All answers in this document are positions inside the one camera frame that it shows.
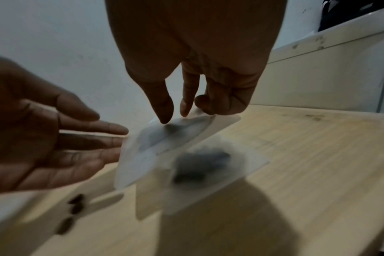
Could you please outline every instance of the wooden table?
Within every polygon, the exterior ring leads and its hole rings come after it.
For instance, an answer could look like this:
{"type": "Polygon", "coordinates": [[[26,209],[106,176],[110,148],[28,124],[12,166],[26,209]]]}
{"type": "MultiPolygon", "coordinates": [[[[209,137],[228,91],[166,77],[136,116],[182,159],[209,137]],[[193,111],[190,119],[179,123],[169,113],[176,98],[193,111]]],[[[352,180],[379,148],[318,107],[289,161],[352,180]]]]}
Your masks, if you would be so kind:
{"type": "Polygon", "coordinates": [[[384,115],[250,106],[222,135],[270,164],[175,216],[161,214],[159,177],[113,191],[109,166],[32,202],[0,255],[350,256],[384,228],[384,115]],[[103,198],[53,235],[78,192],[103,198]]]}

